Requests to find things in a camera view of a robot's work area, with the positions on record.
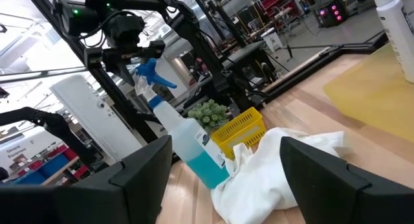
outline yellow basket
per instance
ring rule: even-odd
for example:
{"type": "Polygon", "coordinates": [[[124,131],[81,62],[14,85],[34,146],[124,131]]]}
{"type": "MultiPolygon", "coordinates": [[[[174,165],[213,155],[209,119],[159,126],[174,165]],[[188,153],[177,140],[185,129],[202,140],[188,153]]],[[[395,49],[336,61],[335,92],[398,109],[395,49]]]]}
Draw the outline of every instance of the yellow basket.
{"type": "Polygon", "coordinates": [[[263,117],[251,107],[212,134],[226,157],[234,159],[233,146],[245,143],[247,147],[257,144],[266,133],[263,117]]]}

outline wooden countertop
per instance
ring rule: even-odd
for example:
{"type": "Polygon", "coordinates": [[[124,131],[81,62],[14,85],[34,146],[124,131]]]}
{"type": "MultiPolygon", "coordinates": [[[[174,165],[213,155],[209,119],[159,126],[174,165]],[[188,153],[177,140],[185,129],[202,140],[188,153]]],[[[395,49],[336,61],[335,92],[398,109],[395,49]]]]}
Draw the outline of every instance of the wooden countertop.
{"type": "MultiPolygon", "coordinates": [[[[268,129],[285,127],[309,134],[345,131],[354,153],[345,157],[365,170],[414,188],[414,143],[343,116],[323,86],[366,55],[343,55],[287,91],[261,113],[268,129]]],[[[176,163],[162,202],[158,224],[224,224],[213,208],[210,191],[182,162],[176,163]]],[[[264,224],[304,224],[299,208],[275,210],[264,224]]]]}
{"type": "Polygon", "coordinates": [[[297,66],[293,70],[289,71],[289,73],[283,75],[282,79],[277,79],[272,84],[266,86],[264,89],[262,89],[262,92],[267,92],[269,89],[273,88],[274,86],[276,86],[277,84],[279,84],[284,79],[291,77],[296,71],[300,70],[303,66],[305,66],[308,63],[310,63],[312,60],[315,60],[319,56],[319,54],[325,52],[328,49],[329,49],[329,47],[326,47],[323,50],[321,50],[320,52],[316,53],[314,56],[312,56],[311,58],[309,58],[308,60],[306,60],[305,62],[303,62],[302,64],[300,64],[299,66],[297,66]]]}

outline succulent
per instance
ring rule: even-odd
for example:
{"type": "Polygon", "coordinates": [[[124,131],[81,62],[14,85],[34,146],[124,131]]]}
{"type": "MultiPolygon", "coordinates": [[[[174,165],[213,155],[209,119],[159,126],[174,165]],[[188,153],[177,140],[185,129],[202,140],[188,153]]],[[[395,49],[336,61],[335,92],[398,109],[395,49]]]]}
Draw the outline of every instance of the succulent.
{"type": "Polygon", "coordinates": [[[188,116],[194,118],[208,133],[221,128],[228,122],[227,107],[219,105],[214,100],[209,100],[203,104],[197,104],[188,111],[188,116]]]}

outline white bottle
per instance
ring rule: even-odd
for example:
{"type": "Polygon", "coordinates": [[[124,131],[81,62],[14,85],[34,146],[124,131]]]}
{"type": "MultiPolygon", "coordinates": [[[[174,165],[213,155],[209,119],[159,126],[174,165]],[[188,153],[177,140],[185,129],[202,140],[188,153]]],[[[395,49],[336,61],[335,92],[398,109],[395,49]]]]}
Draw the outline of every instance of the white bottle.
{"type": "Polygon", "coordinates": [[[409,82],[414,82],[414,27],[401,0],[374,0],[376,11],[409,82]]]}
{"type": "Polygon", "coordinates": [[[155,59],[136,68],[136,75],[144,78],[136,81],[137,94],[143,94],[154,115],[173,139],[173,150],[204,183],[215,188],[229,177],[225,156],[200,124],[193,118],[183,118],[169,103],[162,100],[152,89],[153,83],[174,88],[173,84],[155,72],[155,59]]]}

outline white cloth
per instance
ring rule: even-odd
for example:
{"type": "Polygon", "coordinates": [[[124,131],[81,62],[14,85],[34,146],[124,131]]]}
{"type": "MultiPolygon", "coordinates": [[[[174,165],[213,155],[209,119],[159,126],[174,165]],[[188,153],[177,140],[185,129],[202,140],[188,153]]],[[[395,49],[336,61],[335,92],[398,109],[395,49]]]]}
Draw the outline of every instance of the white cloth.
{"type": "Polygon", "coordinates": [[[331,155],[350,152],[344,132],[310,136],[286,128],[266,132],[255,153],[242,143],[234,146],[235,160],[226,160],[230,177],[212,190],[216,211],[228,224],[262,223],[274,209],[297,206],[286,180],[279,149],[284,136],[293,137],[331,155]]]}

